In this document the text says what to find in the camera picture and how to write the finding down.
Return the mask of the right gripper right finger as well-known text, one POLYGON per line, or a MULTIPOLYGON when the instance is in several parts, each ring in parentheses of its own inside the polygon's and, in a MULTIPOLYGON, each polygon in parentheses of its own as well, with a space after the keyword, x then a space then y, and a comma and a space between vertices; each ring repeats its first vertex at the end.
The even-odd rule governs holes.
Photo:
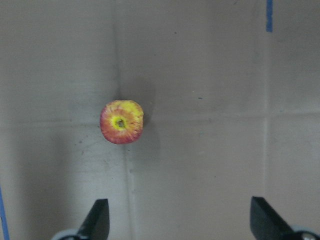
POLYGON ((253 196, 250 200, 250 230, 256 240, 318 240, 320 235, 291 227, 266 201, 253 196))

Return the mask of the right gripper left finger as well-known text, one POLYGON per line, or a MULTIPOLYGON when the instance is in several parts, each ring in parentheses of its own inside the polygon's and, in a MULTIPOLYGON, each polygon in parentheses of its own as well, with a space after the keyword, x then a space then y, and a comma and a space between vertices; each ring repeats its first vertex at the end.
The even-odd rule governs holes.
POLYGON ((54 240, 107 240, 110 234, 109 201, 97 199, 77 229, 57 232, 54 240))

